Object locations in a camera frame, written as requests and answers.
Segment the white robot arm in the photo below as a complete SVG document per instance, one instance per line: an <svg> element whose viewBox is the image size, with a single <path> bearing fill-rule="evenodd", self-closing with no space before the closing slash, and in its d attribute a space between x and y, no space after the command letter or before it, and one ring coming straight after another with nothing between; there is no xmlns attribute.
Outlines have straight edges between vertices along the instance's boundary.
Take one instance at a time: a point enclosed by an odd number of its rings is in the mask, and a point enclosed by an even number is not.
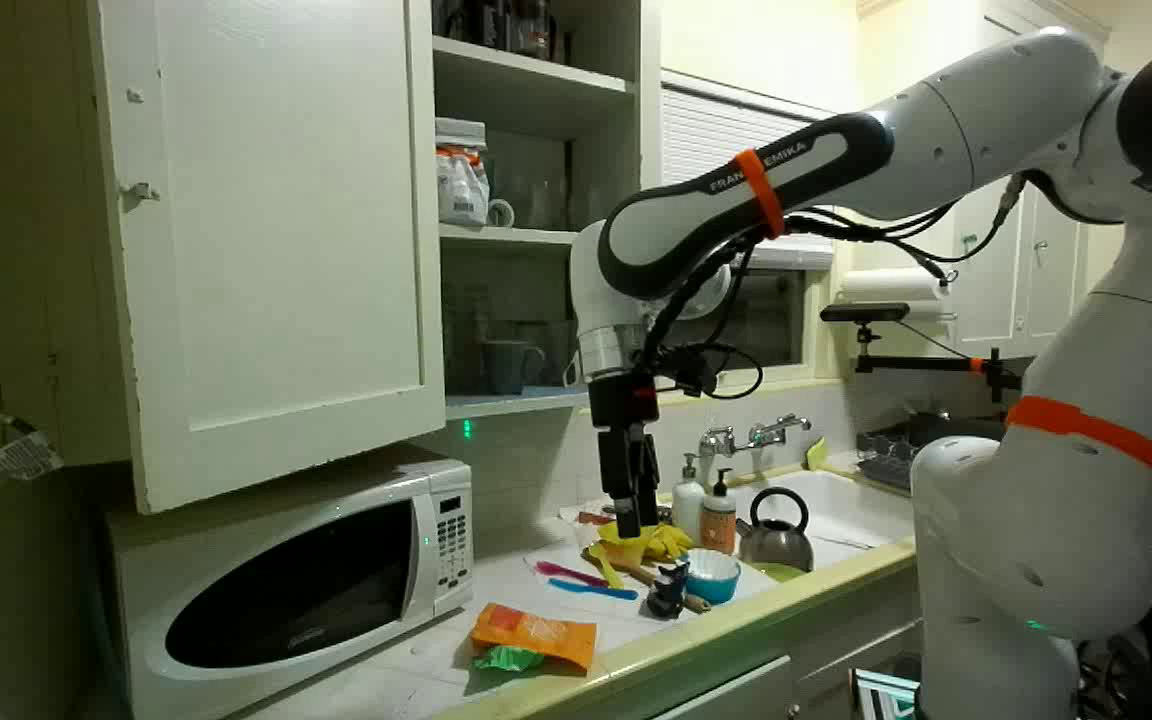
<svg viewBox="0 0 1152 720"><path fill-rule="evenodd" d="M567 255L599 488L642 533L657 515L657 382L707 385L670 347L704 286L764 240L912 250L988 201L988 232L923 260L956 293L1020 240L1028 194L1123 246L1057 318L1002 434L933 442L907 467L930 720L1074 720L1080 650L1152 607L1152 62L1118 74L1068 27L1005 36L863 113L624 195Z"/></svg>

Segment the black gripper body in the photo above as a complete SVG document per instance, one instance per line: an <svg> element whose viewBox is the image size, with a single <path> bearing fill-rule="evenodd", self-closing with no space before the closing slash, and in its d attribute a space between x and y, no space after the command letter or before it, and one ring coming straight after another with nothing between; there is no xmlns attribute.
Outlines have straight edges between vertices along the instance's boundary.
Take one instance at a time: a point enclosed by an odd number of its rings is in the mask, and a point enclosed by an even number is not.
<svg viewBox="0 0 1152 720"><path fill-rule="evenodd" d="M603 378L587 385L597 428L629 428L659 417L657 385L649 378Z"/></svg>

